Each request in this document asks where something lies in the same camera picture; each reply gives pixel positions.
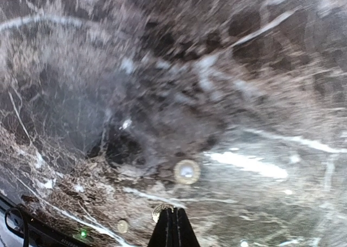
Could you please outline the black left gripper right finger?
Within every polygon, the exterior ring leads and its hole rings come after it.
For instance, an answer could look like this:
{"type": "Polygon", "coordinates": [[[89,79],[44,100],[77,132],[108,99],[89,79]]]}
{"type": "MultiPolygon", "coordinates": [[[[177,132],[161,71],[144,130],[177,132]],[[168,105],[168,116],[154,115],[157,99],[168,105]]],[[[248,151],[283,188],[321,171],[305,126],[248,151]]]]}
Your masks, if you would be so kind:
{"type": "Polygon", "coordinates": [[[183,208],[176,208],[173,213],[173,245],[179,247],[200,247],[183,208]]]}

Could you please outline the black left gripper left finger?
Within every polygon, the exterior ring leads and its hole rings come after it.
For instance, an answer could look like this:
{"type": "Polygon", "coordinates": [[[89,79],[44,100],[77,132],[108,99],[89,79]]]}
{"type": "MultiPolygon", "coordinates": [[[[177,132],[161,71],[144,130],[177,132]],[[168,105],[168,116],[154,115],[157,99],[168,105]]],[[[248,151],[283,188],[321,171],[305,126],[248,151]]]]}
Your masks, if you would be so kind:
{"type": "Polygon", "coordinates": [[[172,247],[174,245],[172,215],[172,209],[161,211],[148,247],[172,247]]]}

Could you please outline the round crystal halo earring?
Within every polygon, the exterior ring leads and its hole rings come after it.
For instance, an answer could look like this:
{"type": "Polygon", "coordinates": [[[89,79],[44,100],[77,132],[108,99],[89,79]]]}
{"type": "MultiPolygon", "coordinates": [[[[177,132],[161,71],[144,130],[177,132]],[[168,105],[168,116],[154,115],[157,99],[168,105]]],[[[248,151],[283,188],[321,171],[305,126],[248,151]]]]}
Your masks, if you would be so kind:
{"type": "Polygon", "coordinates": [[[162,203],[158,204],[153,210],[152,210],[152,219],[155,223],[158,222],[160,214],[163,210],[174,210],[174,205],[162,203]]]}

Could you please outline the round pearl halo earring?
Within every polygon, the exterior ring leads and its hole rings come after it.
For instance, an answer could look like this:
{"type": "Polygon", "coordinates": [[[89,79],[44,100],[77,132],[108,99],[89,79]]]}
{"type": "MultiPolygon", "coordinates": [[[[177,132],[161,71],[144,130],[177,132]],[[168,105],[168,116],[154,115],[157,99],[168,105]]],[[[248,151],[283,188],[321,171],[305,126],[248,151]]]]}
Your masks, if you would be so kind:
{"type": "Polygon", "coordinates": [[[199,180],[201,169],[193,160],[181,160],[175,165],[173,173],[177,183],[192,185],[199,180]]]}

